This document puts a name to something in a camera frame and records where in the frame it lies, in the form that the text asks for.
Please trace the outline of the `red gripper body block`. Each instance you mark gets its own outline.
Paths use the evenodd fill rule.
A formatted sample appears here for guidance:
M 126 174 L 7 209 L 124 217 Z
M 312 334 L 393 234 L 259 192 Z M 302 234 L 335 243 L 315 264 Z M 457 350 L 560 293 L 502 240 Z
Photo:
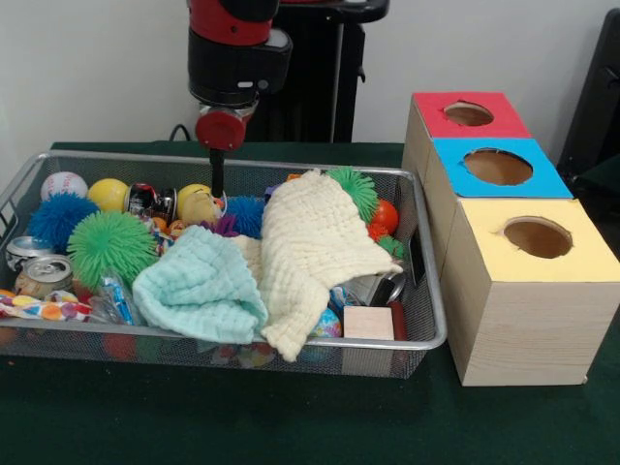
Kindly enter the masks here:
M 209 149 L 234 151 L 245 141 L 248 121 L 248 108 L 201 106 L 195 134 Z

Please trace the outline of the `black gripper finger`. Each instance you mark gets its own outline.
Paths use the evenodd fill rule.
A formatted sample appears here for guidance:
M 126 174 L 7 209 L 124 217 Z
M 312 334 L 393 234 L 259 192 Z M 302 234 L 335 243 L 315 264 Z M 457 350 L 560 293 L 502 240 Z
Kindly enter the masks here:
M 225 151 L 210 150 L 209 164 L 212 170 L 211 195 L 214 198 L 222 198 L 224 194 Z

